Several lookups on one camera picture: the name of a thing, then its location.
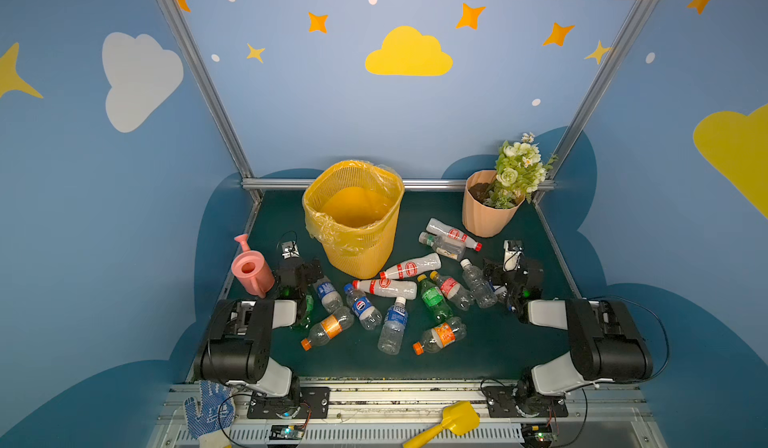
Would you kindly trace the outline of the clear bottle blue cap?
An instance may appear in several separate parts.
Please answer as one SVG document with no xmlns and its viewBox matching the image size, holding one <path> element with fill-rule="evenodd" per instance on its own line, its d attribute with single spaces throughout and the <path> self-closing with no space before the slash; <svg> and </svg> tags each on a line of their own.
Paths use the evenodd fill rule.
<svg viewBox="0 0 768 448">
<path fill-rule="evenodd" d="M 497 302 L 507 311 L 513 311 L 509 304 L 509 290 L 506 285 L 493 285 L 494 295 Z"/>
</svg>

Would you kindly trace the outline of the clear bottle white cap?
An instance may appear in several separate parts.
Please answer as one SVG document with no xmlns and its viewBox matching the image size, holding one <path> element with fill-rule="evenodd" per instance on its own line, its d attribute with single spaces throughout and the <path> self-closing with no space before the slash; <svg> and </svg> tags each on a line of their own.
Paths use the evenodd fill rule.
<svg viewBox="0 0 768 448">
<path fill-rule="evenodd" d="M 467 288 L 480 308 L 489 308 L 497 302 L 492 286 L 485 278 L 483 271 L 469 259 L 462 259 L 463 278 Z"/>
</svg>

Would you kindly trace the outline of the clear crushed bottle green cap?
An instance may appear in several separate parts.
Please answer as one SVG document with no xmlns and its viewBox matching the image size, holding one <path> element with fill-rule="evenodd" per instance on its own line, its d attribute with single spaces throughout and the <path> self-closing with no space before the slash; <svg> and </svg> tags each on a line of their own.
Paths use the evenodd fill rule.
<svg viewBox="0 0 768 448">
<path fill-rule="evenodd" d="M 466 246 L 464 242 L 439 234 L 421 232 L 418 241 L 430 247 L 441 256 L 460 261 L 464 258 Z"/>
</svg>

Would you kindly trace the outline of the pepsi bottle blue cap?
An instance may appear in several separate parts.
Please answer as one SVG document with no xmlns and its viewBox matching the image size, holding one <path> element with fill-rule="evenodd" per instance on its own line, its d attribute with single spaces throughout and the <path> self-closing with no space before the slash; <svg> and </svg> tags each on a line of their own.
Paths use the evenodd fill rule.
<svg viewBox="0 0 768 448">
<path fill-rule="evenodd" d="M 360 324 L 366 330 L 374 330 L 383 320 L 381 312 L 372 304 L 367 295 L 353 283 L 344 286 L 346 300 Z"/>
</svg>

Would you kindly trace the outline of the white bottle red cap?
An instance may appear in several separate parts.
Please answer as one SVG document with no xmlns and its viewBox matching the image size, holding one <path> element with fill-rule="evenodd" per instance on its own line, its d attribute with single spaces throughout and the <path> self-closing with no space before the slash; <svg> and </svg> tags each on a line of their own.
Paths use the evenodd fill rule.
<svg viewBox="0 0 768 448">
<path fill-rule="evenodd" d="M 482 250 L 482 244 L 470 237 L 464 231 L 455 228 L 451 225 L 445 224 L 442 221 L 431 218 L 426 226 L 426 231 L 435 235 L 444 236 L 459 242 L 462 242 L 466 247 L 471 248 L 476 252 Z"/>
</svg>

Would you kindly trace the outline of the white bottle red label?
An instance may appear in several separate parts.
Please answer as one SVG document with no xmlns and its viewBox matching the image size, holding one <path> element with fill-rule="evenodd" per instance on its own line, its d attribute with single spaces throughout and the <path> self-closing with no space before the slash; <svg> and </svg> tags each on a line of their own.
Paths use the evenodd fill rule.
<svg viewBox="0 0 768 448">
<path fill-rule="evenodd" d="M 406 300 L 414 300 L 417 297 L 418 291 L 417 284 L 415 282 L 403 280 L 354 280 L 352 285 L 355 289 L 370 293 L 372 295 L 389 298 L 402 297 Z"/>
<path fill-rule="evenodd" d="M 412 258 L 397 263 L 380 273 L 381 279 L 403 280 L 416 277 L 422 273 L 438 270 L 442 266 L 441 258 L 437 253 L 431 253 L 419 258 Z"/>
</svg>

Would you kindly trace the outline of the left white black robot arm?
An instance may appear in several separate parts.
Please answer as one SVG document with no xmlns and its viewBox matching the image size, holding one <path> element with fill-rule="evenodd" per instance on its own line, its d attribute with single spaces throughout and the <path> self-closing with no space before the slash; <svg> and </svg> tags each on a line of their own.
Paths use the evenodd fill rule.
<svg viewBox="0 0 768 448">
<path fill-rule="evenodd" d="M 297 404 L 298 377 L 271 358 L 272 332 L 308 323 L 311 285 L 322 276 L 318 258 L 286 258 L 277 270 L 276 295 L 218 302 L 193 362 L 194 377 Z"/>
</svg>

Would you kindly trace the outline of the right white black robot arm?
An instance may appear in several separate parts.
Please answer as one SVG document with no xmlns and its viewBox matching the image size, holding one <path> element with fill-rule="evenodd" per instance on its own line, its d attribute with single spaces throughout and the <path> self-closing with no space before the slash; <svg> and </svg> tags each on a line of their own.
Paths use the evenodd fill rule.
<svg viewBox="0 0 768 448">
<path fill-rule="evenodd" d="M 520 402 L 549 401 L 594 383 L 636 383 L 654 377 L 651 352 L 625 302 L 543 299 L 543 270 L 522 254 L 502 263 L 485 259 L 482 272 L 521 322 L 567 334 L 564 354 L 523 372 L 516 387 Z"/>
</svg>

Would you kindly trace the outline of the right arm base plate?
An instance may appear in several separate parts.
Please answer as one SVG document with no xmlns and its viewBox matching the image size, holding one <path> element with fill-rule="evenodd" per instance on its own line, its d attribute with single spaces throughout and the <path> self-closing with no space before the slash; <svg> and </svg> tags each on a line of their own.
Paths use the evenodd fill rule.
<svg viewBox="0 0 768 448">
<path fill-rule="evenodd" d="M 567 418 L 569 412 L 565 402 L 559 399 L 545 400 L 541 406 L 525 411 L 516 404 L 514 389 L 501 385 L 483 386 L 480 392 L 486 399 L 491 418 Z"/>
</svg>

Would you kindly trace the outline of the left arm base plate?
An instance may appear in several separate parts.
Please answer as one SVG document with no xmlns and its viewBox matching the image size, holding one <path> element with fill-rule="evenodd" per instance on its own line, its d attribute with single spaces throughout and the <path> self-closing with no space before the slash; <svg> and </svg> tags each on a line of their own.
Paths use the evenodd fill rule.
<svg viewBox="0 0 768 448">
<path fill-rule="evenodd" d="M 248 402 L 246 416 L 259 420 L 325 419 L 329 404 L 328 387 L 292 388 L 284 397 L 267 397 L 255 392 Z"/>
</svg>

